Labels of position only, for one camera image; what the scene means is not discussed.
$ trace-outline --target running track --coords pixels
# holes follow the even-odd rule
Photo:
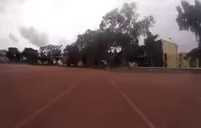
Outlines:
[[[201,74],[0,65],[0,128],[201,128]]]

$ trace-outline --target green tree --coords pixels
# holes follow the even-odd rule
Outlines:
[[[121,63],[125,64],[130,48],[135,46],[138,50],[139,37],[146,35],[154,22],[152,16],[140,17],[136,3],[131,2],[125,3],[121,9],[116,8],[107,13],[100,24],[100,30],[111,32],[108,36],[112,47],[121,48]]]
[[[48,61],[49,64],[53,64],[54,61],[58,61],[61,58],[61,47],[62,45],[46,45],[40,47],[40,55],[44,60]]]
[[[9,47],[7,51],[7,57],[11,61],[20,61],[21,54],[16,47]]]
[[[139,37],[149,32],[153,23],[153,17],[139,16],[136,3],[125,3],[122,8],[108,12],[98,30],[78,35],[64,53],[67,60],[82,60],[87,66],[100,66],[102,61],[110,65],[126,64],[140,53]]]
[[[149,32],[144,40],[144,51],[146,56],[150,58],[151,66],[163,66],[162,41],[157,38],[158,35]]]
[[[195,4],[191,5],[186,1],[182,1],[181,6],[177,7],[177,11],[176,21],[180,30],[191,31],[196,36],[199,43],[198,49],[200,51],[199,59],[201,64],[201,2],[195,0]]]
[[[39,53],[38,53],[38,50],[35,50],[33,48],[25,48],[21,55],[23,57],[26,58],[27,62],[30,63],[30,64],[35,64],[37,63],[37,60],[39,58]]]

